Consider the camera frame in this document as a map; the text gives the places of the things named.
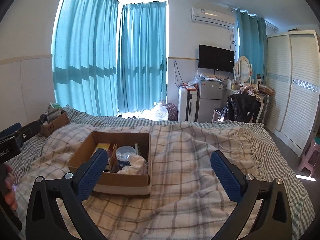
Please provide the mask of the person's left hand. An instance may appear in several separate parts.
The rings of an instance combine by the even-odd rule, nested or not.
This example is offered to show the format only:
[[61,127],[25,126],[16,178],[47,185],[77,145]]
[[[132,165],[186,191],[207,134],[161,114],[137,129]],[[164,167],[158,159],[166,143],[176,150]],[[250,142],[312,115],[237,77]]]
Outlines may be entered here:
[[13,188],[15,178],[12,174],[11,166],[5,164],[5,168],[6,168],[7,175],[4,182],[5,182],[5,187],[8,189],[8,192],[4,195],[4,199],[5,199],[5,202],[10,206],[10,208],[16,211],[18,204],[16,200],[15,190]]

